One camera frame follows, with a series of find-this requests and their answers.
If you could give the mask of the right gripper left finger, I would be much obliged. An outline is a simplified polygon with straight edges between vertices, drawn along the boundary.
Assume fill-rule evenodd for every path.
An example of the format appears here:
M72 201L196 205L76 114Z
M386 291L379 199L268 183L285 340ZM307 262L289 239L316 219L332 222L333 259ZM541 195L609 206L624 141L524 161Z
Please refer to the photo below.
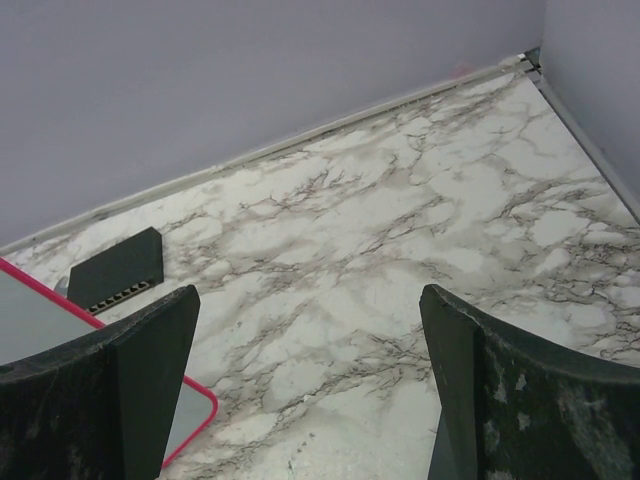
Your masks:
M192 285L1 368L4 479L156 479L200 308Z

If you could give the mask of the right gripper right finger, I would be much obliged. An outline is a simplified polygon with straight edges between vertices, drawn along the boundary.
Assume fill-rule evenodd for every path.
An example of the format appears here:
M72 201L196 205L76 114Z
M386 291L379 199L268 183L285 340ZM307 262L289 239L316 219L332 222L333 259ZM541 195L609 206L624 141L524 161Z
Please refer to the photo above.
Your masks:
M420 313L441 403L432 479L635 479L639 371L563 347L444 288Z

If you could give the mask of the pink framed whiteboard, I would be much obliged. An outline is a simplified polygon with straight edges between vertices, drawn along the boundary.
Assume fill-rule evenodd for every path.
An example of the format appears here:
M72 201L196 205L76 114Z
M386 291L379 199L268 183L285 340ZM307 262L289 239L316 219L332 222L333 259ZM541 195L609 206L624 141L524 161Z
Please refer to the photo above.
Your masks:
M193 286L103 324L1 265L1 475L155 479L216 417L185 374Z

